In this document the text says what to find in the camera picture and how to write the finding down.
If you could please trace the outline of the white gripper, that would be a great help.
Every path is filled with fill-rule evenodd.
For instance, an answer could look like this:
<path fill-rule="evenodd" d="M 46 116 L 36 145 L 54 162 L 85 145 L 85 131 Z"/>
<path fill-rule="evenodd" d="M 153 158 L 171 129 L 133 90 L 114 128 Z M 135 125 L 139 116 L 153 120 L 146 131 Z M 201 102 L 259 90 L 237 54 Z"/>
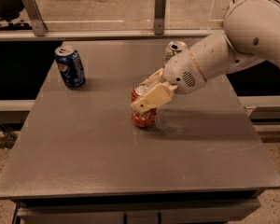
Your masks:
<path fill-rule="evenodd" d="M 134 88 L 136 99 L 132 101 L 131 108 L 135 112 L 145 113 L 169 103 L 175 92 L 189 94 L 205 84 L 206 79 L 189 49 L 184 49 L 173 56 L 164 69 L 160 68 Z"/>

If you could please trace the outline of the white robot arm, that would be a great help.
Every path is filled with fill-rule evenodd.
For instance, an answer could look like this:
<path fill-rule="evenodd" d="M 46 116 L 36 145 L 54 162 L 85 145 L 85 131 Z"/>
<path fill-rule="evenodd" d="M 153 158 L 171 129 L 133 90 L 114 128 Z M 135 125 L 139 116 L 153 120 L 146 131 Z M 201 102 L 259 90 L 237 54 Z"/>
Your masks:
<path fill-rule="evenodd" d="M 269 0 L 238 0 L 224 15 L 223 29 L 174 55 L 144 83 L 148 89 L 131 103 L 138 113 L 169 103 L 222 74 L 267 60 L 280 68 L 280 8 Z"/>

